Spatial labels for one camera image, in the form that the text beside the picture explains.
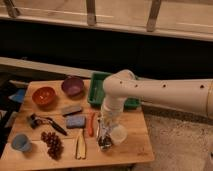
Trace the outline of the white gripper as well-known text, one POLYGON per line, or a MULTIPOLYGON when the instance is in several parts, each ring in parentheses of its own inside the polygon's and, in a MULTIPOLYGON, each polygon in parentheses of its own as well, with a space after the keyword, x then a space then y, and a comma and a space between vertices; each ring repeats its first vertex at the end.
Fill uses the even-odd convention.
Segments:
POLYGON ((98 121, 97 139, 104 139, 107 131, 119 125, 118 118, 123 113, 124 100, 105 98, 101 105, 101 121, 98 121))

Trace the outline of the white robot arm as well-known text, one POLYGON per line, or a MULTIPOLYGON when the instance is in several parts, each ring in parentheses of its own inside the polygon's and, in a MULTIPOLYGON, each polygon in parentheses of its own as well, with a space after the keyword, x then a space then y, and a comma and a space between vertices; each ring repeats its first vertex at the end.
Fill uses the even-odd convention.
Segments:
POLYGON ((130 70, 121 70, 103 81, 100 136, 105 138, 117 126, 128 98, 138 98, 213 119, 213 79, 137 80, 130 70))

